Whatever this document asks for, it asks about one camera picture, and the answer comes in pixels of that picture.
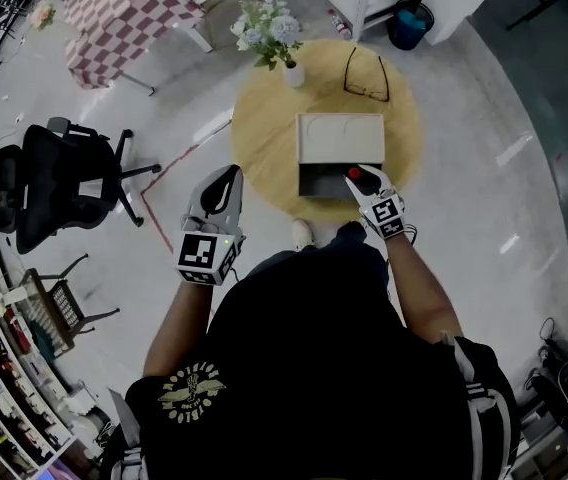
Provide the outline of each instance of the black t-shirt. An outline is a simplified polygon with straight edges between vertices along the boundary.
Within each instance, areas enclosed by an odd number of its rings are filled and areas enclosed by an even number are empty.
[[[234,286],[184,368],[127,393],[150,479],[470,478],[452,347],[403,327],[380,261],[366,245],[320,249]],[[492,350],[464,345],[512,406]]]

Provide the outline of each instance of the white vase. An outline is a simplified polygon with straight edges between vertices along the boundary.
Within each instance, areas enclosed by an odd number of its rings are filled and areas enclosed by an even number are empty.
[[[304,66],[299,62],[295,64],[294,68],[287,68],[286,64],[282,63],[282,73],[284,74],[284,80],[291,87],[301,87],[304,83]]]

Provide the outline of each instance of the flowers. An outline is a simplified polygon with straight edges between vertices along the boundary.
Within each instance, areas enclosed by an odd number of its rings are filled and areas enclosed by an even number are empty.
[[[231,32],[238,38],[239,50],[253,49],[261,55],[256,66],[274,69],[276,59],[281,59],[288,68],[296,65],[290,51],[302,46],[298,41],[300,24],[286,5],[283,0],[241,3],[242,15]]]
[[[45,27],[53,23],[55,16],[55,7],[50,2],[42,1],[31,13],[29,19],[31,25],[37,30],[43,30]]]
[[[276,16],[271,22],[270,32],[273,39],[291,46],[297,41],[300,24],[291,16]]]

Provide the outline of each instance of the blue bin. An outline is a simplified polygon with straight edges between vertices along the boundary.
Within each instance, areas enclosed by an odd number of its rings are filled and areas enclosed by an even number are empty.
[[[400,0],[393,10],[393,16],[386,22],[388,37],[400,50],[412,50],[433,28],[433,13],[420,0]]]

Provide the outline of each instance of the white sneaker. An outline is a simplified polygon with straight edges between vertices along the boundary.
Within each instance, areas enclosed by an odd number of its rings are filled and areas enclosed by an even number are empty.
[[[293,245],[298,252],[308,245],[315,245],[313,231],[311,231],[309,225],[301,219],[295,219],[293,221]]]

